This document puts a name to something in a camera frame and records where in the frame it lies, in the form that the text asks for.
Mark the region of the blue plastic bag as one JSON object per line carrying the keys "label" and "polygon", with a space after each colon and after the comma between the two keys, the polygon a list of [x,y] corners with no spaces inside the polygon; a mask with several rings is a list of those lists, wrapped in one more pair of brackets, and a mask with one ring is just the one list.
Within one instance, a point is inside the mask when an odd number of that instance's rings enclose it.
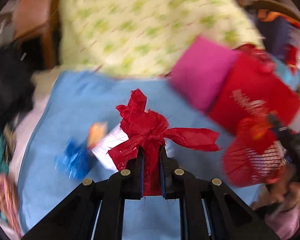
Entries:
{"label": "blue plastic bag", "polygon": [[62,154],[55,156],[55,169],[70,179],[82,180],[92,168],[93,157],[86,142],[70,138]]}

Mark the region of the red ribbon-like plastic bag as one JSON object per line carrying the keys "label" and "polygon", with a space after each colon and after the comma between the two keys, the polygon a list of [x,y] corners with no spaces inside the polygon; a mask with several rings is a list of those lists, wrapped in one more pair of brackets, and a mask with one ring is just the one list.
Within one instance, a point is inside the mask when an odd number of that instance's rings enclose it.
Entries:
{"label": "red ribbon-like plastic bag", "polygon": [[122,118],[120,128],[128,136],[108,151],[118,171],[126,168],[127,161],[136,158],[138,149],[144,151],[143,195],[158,196],[161,193],[159,176],[159,150],[170,139],[185,148],[216,152],[219,133],[207,128],[170,128],[167,119],[146,109],[147,97],[139,89],[131,91],[127,105],[116,109]]}

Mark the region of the orange red medicine box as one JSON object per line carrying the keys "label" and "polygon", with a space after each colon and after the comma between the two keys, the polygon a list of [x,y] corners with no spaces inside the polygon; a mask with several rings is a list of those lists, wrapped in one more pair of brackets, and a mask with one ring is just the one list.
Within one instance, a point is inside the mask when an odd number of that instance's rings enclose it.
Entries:
{"label": "orange red medicine box", "polygon": [[87,148],[94,148],[106,136],[107,128],[106,122],[93,123],[88,132]]}

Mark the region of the red plastic mesh basket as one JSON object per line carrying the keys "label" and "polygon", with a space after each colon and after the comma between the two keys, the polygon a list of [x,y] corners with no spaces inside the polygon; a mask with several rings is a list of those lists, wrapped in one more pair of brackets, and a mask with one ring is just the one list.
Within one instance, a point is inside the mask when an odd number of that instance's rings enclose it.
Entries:
{"label": "red plastic mesh basket", "polygon": [[254,120],[265,119],[242,119],[232,144],[223,155],[223,170],[235,187],[273,184],[283,172],[284,153],[277,136],[271,131],[272,125],[261,139],[254,140],[250,134]]}

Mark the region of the red Nilrich paper bag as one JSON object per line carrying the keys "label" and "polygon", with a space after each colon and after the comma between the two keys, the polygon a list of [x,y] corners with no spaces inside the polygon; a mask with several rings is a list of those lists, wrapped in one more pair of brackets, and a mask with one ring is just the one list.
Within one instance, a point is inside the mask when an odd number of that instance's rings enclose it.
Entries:
{"label": "red Nilrich paper bag", "polygon": [[300,98],[256,58],[241,53],[230,70],[209,116],[231,134],[241,119],[276,112],[288,125],[300,108]]}

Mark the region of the light blue towel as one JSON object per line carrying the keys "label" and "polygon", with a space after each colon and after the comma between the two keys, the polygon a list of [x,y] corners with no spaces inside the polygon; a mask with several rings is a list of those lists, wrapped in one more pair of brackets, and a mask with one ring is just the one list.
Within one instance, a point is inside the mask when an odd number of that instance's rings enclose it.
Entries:
{"label": "light blue towel", "polygon": [[[147,96],[147,109],[168,119],[172,127],[203,127],[220,133],[217,144],[226,149],[232,136],[178,96],[164,80],[113,80],[91,72],[65,72],[57,79],[42,118],[21,165],[18,187],[20,222],[26,233],[63,200],[79,182],[55,168],[73,137],[83,141],[93,122],[105,121],[111,131],[120,123],[117,105],[128,102],[139,88]],[[199,153],[168,143],[182,168],[205,180],[225,175],[223,151]],[[125,204],[123,239],[180,239],[179,203],[162,197],[128,200]]]}

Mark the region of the magenta pillow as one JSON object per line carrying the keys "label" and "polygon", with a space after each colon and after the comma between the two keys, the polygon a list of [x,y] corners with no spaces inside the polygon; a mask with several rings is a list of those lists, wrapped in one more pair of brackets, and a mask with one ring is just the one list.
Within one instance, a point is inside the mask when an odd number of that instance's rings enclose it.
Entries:
{"label": "magenta pillow", "polygon": [[201,36],[170,72],[170,85],[195,109],[207,113],[241,52]]}

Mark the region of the pink striped cloth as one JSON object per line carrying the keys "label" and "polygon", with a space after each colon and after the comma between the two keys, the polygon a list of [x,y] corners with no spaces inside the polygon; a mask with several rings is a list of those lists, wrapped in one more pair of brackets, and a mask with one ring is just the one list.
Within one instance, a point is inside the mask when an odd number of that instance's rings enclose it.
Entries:
{"label": "pink striped cloth", "polygon": [[21,239],[22,231],[18,217],[19,199],[14,181],[4,173],[0,174],[0,216],[4,215],[7,224]]}

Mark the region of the black crumpled clothing pile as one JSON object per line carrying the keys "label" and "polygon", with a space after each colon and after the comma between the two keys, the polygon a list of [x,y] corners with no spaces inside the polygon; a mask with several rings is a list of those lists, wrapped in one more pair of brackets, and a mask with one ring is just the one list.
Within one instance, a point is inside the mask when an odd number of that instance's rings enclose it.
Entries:
{"label": "black crumpled clothing pile", "polygon": [[0,46],[0,128],[33,109],[32,73],[15,44]]}

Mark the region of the clover print yellow quilt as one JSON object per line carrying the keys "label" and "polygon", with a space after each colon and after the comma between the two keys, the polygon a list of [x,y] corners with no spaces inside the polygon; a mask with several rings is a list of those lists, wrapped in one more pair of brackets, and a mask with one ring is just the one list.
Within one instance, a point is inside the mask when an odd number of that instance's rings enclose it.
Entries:
{"label": "clover print yellow quilt", "polygon": [[61,65],[113,77],[165,75],[198,35],[263,47],[235,0],[59,0],[58,11]]}

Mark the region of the brown wooden headboard cabinet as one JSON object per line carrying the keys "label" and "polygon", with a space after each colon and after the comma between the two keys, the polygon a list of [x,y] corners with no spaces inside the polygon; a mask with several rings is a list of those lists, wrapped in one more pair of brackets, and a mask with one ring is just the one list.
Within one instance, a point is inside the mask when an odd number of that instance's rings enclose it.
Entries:
{"label": "brown wooden headboard cabinet", "polygon": [[44,66],[56,65],[53,48],[53,31],[59,25],[59,0],[18,0],[14,23],[14,39],[25,42],[39,38]]}

